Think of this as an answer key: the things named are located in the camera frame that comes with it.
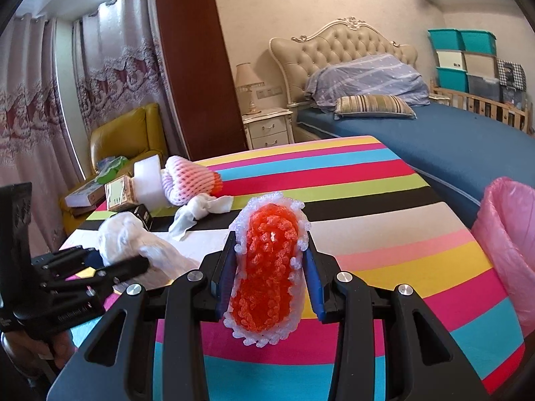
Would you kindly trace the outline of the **person's left hand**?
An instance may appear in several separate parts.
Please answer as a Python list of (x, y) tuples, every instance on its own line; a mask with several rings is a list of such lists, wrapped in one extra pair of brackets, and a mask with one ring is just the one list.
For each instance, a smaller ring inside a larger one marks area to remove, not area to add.
[(52, 360), (62, 369), (76, 351), (70, 331), (53, 336), (49, 342), (36, 341), (24, 331), (11, 331), (1, 335), (1, 346), (14, 365), (23, 368), (35, 367), (38, 360)]

